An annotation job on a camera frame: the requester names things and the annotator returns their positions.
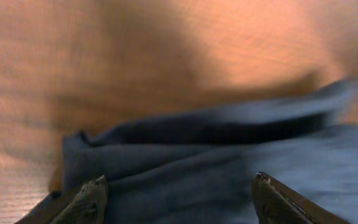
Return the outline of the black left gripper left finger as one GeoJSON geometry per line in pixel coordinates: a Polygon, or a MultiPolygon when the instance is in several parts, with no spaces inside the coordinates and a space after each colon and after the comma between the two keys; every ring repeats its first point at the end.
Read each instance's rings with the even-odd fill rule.
{"type": "Polygon", "coordinates": [[[69,204],[51,224],[103,224],[108,203],[108,183],[104,175],[81,186],[69,204]]]}

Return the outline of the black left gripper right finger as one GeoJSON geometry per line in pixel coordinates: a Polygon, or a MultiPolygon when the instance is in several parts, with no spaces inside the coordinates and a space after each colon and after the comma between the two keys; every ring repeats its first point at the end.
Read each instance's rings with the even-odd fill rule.
{"type": "Polygon", "coordinates": [[[351,224],[265,172],[256,173],[251,192],[259,224],[351,224]]]}

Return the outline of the teal blue shorts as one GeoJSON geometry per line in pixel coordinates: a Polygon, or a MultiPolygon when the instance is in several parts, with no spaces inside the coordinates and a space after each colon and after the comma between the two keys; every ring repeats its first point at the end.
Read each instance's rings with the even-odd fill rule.
{"type": "Polygon", "coordinates": [[[305,96],[236,103],[119,124],[62,142],[63,188],[25,217],[50,223],[104,175],[103,223],[258,223],[252,179],[265,172],[358,223],[358,125],[338,114],[358,94],[345,79],[305,96]]]}

